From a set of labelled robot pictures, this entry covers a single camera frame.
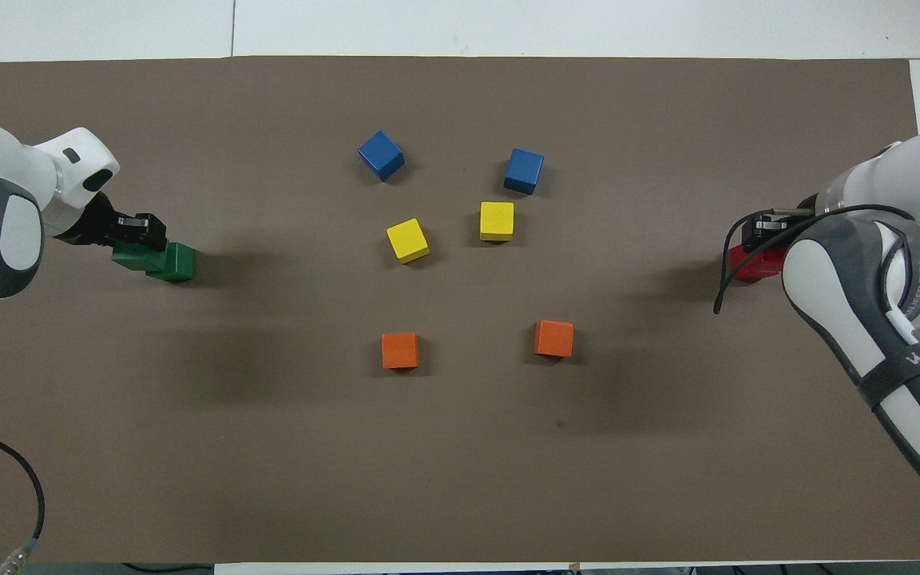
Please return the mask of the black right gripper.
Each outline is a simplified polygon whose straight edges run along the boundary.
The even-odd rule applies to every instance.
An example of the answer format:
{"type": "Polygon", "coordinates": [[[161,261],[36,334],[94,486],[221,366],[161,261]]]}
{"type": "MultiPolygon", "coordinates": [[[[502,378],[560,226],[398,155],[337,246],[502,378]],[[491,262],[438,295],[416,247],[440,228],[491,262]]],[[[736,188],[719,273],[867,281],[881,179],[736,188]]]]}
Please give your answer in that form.
{"type": "Polygon", "coordinates": [[[749,248],[758,248],[767,239],[773,240],[789,229],[790,220],[807,220],[820,215],[817,196],[809,196],[797,204],[789,216],[783,214],[760,214],[749,220],[749,248]],[[769,223],[769,232],[764,225],[769,223]]]}

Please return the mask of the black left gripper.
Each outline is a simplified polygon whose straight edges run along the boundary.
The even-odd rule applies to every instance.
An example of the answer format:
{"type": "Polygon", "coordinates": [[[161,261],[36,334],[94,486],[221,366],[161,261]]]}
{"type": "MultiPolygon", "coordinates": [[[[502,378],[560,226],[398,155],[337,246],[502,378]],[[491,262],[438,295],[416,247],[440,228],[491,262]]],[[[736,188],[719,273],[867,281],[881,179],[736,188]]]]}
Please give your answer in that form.
{"type": "Polygon", "coordinates": [[[72,245],[142,244],[150,250],[167,248],[167,226],[151,212],[140,217],[130,217],[118,212],[104,192],[98,192],[77,221],[64,232],[55,233],[55,239],[72,245]]]}

